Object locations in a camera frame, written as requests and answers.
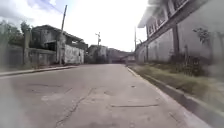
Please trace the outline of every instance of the street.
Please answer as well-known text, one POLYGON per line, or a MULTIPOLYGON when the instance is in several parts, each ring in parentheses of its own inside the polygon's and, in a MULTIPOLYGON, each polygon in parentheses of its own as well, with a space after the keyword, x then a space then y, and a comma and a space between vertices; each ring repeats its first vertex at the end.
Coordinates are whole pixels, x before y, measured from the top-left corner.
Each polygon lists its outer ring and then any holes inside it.
POLYGON ((0 78, 1 128, 210 128, 124 65, 0 78))

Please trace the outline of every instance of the power line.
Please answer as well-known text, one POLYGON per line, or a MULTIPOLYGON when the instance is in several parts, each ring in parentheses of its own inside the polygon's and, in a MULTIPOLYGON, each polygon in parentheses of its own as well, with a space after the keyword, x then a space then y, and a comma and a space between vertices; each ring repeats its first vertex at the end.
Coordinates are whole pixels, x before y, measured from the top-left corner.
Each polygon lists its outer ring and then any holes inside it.
POLYGON ((46 0, 41 0, 43 3, 45 3, 46 5, 50 6, 51 8, 53 8, 54 10, 56 10, 57 12, 63 14, 62 11, 60 11, 60 9, 56 8, 55 6, 53 6, 52 4, 50 4, 49 2, 47 2, 46 0))

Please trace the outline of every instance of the window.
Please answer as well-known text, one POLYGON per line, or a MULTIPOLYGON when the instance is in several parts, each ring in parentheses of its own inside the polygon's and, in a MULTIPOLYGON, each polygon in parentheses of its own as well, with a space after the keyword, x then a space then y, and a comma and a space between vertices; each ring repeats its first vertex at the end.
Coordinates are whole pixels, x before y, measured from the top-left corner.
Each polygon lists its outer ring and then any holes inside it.
POLYGON ((177 10, 178 8, 180 8, 187 1, 188 0, 173 0, 174 9, 177 10))
POLYGON ((158 13, 158 16, 157 16, 157 24, 158 24, 158 26, 160 26, 163 22, 165 22, 165 13, 162 10, 160 13, 158 13))

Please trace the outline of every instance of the house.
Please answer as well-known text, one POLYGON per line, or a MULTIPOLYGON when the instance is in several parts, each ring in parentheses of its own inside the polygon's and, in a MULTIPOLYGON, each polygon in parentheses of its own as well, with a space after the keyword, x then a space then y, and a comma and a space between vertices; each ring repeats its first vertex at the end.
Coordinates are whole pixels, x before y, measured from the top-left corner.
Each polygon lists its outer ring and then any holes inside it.
POLYGON ((139 62, 172 55, 219 60, 224 56, 223 0, 148 0, 138 25, 147 40, 136 48, 139 62))
POLYGON ((60 59, 65 64, 83 63, 88 44, 85 44, 83 39, 65 31, 60 39, 60 34, 60 29, 50 25, 35 27, 32 29, 30 46, 56 51, 57 57, 55 61, 57 63, 59 63, 60 59))

